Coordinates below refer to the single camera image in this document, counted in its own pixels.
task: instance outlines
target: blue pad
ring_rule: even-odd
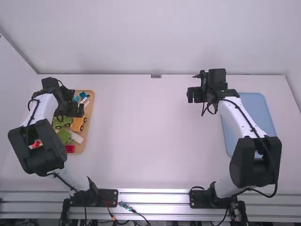
[[[245,107],[249,115],[252,117],[254,122],[263,131],[265,131],[268,136],[277,136],[264,95],[262,95],[261,93],[239,93],[239,95],[243,106]],[[235,140],[231,128],[227,125],[226,121],[223,118],[222,127],[225,136],[227,153],[230,157],[232,157],[237,140]],[[256,153],[255,157],[261,158],[262,155]]]

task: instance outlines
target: red toy piece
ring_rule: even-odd
[[[41,143],[42,143],[42,142],[37,141],[37,142],[35,142],[35,143],[32,145],[32,147],[38,147]]]
[[[65,148],[66,148],[67,153],[74,153],[74,151],[75,151],[74,145],[65,145]]]

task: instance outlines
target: wooden tray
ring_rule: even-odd
[[[85,92],[87,95],[90,95],[89,97],[87,97],[88,101],[90,101],[90,103],[85,107],[85,117],[87,118],[87,121],[84,124],[84,129],[81,132],[75,132],[76,134],[83,137],[84,141],[81,144],[79,144],[79,143],[77,143],[76,141],[73,140],[70,143],[70,145],[75,146],[74,153],[68,153],[68,154],[80,154],[84,151],[86,141],[87,141],[87,135],[88,135],[89,123],[90,123],[90,118],[91,118],[91,113],[92,113],[92,108],[93,108],[93,102],[94,102],[94,92],[93,91],[91,91],[91,90],[76,90],[75,92],[78,96],[81,92]],[[71,131],[70,127],[63,127],[63,129],[65,129],[67,131]]]

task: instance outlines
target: black cable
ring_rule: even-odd
[[[198,189],[201,189],[201,190],[205,190],[203,187],[201,187],[201,186],[194,186],[194,187],[192,187],[191,189],[190,189],[190,192],[191,192],[191,196],[192,196],[192,198],[193,199],[195,199],[195,200],[198,200],[195,196],[194,196],[194,194],[193,194],[193,189],[195,189],[195,188],[198,188]]]
[[[108,221],[101,221],[101,222],[97,222],[98,224],[104,224],[104,223],[109,223],[109,222],[113,222],[113,220],[108,220]]]
[[[245,118],[245,120],[246,120],[247,123],[249,124],[250,128],[252,129],[252,132],[257,136],[257,138],[258,138],[259,142],[261,143],[263,149],[265,150],[266,154],[268,155],[269,161],[270,161],[270,163],[271,163],[271,165],[272,165],[272,168],[273,168],[274,181],[275,181],[275,189],[274,189],[274,192],[273,192],[271,195],[267,195],[267,194],[265,194],[265,193],[262,193],[262,192],[260,192],[260,191],[258,191],[258,190],[256,190],[256,189],[254,189],[254,188],[246,188],[244,191],[242,191],[242,192],[240,192],[240,193],[238,193],[238,194],[242,194],[242,193],[245,192],[245,191],[254,191],[254,192],[257,192],[257,193],[259,193],[259,194],[261,194],[261,195],[263,195],[264,197],[267,197],[267,198],[272,198],[272,197],[274,197],[274,196],[276,195],[277,189],[278,189],[278,180],[276,180],[276,167],[275,167],[273,158],[272,158],[271,154],[269,153],[269,150],[268,150],[267,146],[265,145],[265,143],[263,142],[263,140],[260,138],[260,136],[259,136],[259,134],[257,133],[256,129],[253,127],[253,125],[252,125],[251,122],[248,120],[248,118],[246,117],[246,115],[244,114],[244,112],[241,110],[241,108],[240,108],[235,102],[233,102],[233,101],[231,101],[231,100],[228,100],[228,99],[221,99],[221,100],[222,100],[222,101],[227,101],[227,102],[232,103],[232,104],[235,106],[235,108],[237,108],[237,109],[240,111],[240,113],[243,115],[243,117]]]
[[[78,190],[76,190],[74,187],[69,185],[64,179],[62,179],[59,174],[57,174],[57,173],[48,173],[47,174],[47,176],[50,176],[50,175],[54,175],[55,178],[59,178],[60,181],[62,181],[65,185],[67,185],[72,191],[78,192]],[[85,224],[84,225],[87,225],[87,209],[86,209],[85,198],[82,195],[81,195],[81,198],[82,198],[82,201],[84,204],[84,210],[85,210]]]
[[[146,223],[147,223],[146,226],[148,226],[148,225],[151,226],[150,222],[149,222],[142,214],[138,213],[138,212],[135,211],[134,209],[132,209],[132,212],[133,212],[133,213],[136,213],[136,214],[138,214],[140,217],[142,217],[142,218],[146,221]]]
[[[127,224],[128,222],[130,222],[130,221],[127,220],[127,221],[125,221],[125,222],[123,222],[123,223],[120,223],[119,221],[116,220],[116,222],[117,222],[118,225],[125,225],[125,224]]]
[[[28,110],[30,111],[30,108],[29,108],[29,104],[32,102],[32,101],[36,101],[37,102],[37,105],[35,106],[33,112],[32,112],[32,115],[30,116],[30,119],[28,120],[28,123],[27,123],[27,126],[26,126],[26,137],[25,137],[25,140],[26,140],[26,148],[28,148],[28,131],[29,131],[29,125],[31,123],[31,121],[34,119],[34,115],[39,107],[39,104],[40,104],[40,100],[38,99],[31,99],[30,101],[28,101],[28,104],[27,104],[27,108]]]
[[[225,221],[226,216],[227,216],[227,213],[228,213],[228,209],[226,209],[225,216],[224,216],[224,218],[222,219],[222,221],[221,221],[220,223],[218,223],[217,225],[214,225],[211,221],[209,221],[210,224],[211,224],[212,226],[220,226],[220,225],[222,224],[222,222]]]

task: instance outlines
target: blue toy piece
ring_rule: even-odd
[[[79,96],[74,97],[72,100],[75,101],[75,102],[78,102],[79,101]]]
[[[87,96],[85,92],[81,92],[79,95],[80,95],[81,99],[84,99]]]

